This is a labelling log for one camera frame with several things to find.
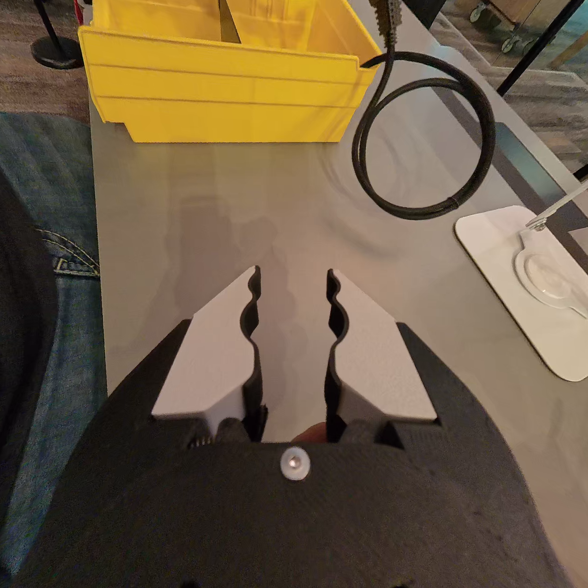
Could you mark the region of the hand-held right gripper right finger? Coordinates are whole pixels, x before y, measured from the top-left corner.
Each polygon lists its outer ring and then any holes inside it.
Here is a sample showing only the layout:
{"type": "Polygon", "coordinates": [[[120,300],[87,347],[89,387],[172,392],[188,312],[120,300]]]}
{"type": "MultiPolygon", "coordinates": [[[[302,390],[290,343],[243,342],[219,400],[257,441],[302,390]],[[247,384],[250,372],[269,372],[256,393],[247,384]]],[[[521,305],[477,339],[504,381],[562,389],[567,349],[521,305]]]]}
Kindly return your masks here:
{"type": "Polygon", "coordinates": [[[352,422],[381,435],[392,423],[435,424],[437,412],[391,314],[329,269],[328,326],[335,336],[325,376],[326,435],[338,442],[352,422]]]}

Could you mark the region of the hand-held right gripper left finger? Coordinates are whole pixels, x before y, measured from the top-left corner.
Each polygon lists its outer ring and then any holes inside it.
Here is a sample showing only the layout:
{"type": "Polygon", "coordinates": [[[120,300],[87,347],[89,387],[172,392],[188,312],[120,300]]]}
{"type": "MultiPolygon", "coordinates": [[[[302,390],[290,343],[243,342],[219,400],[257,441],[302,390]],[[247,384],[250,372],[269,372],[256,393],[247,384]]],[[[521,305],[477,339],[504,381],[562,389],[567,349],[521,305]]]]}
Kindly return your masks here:
{"type": "Polygon", "coordinates": [[[262,440],[268,408],[252,340],[261,290],[261,268],[251,266],[193,315],[152,417],[199,419],[213,436],[224,420],[235,419],[251,441],[262,440]]]}

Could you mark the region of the black switch lead cable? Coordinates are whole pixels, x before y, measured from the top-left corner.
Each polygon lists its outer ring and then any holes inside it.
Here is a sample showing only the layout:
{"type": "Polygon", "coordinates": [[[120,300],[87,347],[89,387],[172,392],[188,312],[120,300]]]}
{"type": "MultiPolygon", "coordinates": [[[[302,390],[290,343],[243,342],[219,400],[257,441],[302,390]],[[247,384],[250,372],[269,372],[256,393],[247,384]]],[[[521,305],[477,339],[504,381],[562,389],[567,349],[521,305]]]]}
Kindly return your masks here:
{"type": "Polygon", "coordinates": [[[496,122],[492,106],[479,85],[464,72],[445,61],[412,51],[397,51],[398,27],[401,24],[401,3],[399,1],[370,1],[375,11],[378,31],[385,43],[386,51],[368,59],[363,69],[372,69],[383,63],[384,69],[376,90],[366,107],[352,139],[351,161],[355,176],[364,193],[381,210],[389,215],[408,221],[425,221],[443,217],[459,209],[480,188],[486,178],[496,148],[496,122]],[[396,61],[424,65],[432,70],[445,73],[447,77],[430,77],[401,85],[385,94],[387,83],[396,61]],[[371,184],[367,168],[367,143],[370,130],[378,115],[393,100],[421,89],[445,89],[457,93],[469,103],[477,115],[481,131],[480,155],[474,171],[453,195],[442,202],[420,208],[399,206],[381,197],[371,184]]]}

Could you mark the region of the yellow plastic bin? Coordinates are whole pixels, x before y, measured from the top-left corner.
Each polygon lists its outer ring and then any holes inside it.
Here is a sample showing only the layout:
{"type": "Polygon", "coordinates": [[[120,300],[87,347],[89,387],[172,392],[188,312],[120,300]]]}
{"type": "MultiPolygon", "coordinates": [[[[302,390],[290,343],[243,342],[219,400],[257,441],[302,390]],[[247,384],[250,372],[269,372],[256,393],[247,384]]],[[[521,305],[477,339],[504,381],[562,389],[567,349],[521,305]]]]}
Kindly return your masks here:
{"type": "Polygon", "coordinates": [[[380,55],[348,1],[93,1],[77,34],[136,143],[337,143],[380,55]]]}

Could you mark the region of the person's blue jeans leg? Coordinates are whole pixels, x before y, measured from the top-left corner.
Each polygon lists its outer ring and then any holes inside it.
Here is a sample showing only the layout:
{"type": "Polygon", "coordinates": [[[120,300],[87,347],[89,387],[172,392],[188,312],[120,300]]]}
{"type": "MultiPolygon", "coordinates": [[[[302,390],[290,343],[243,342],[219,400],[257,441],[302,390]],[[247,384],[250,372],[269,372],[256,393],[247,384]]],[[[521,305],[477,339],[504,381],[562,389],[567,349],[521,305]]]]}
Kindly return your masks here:
{"type": "Polygon", "coordinates": [[[72,451],[107,397],[91,133],[76,120],[1,112],[1,173],[50,256],[58,310],[29,438],[1,520],[1,587],[32,548],[72,451]]]}

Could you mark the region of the white monitor stand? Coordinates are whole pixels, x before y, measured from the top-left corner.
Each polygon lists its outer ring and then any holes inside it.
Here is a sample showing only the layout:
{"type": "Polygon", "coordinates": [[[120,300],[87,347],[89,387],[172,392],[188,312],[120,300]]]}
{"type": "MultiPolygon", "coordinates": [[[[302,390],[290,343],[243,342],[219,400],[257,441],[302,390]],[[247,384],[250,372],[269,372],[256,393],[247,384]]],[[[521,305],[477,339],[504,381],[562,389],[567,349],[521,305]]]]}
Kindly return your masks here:
{"type": "Polygon", "coordinates": [[[547,220],[587,181],[545,209],[518,205],[459,218],[455,234],[537,354],[556,376],[587,378],[587,270],[547,220]]]}

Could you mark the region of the black pole round base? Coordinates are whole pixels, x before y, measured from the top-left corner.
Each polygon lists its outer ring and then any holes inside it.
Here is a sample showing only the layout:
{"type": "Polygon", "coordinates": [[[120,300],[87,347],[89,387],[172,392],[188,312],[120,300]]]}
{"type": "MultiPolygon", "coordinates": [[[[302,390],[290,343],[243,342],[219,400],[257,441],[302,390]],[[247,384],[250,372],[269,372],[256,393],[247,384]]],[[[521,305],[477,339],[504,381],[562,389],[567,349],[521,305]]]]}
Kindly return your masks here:
{"type": "Polygon", "coordinates": [[[47,32],[31,44],[31,55],[40,65],[53,70],[75,70],[84,66],[82,50],[77,40],[59,36],[48,17],[43,1],[34,6],[47,32]]]}

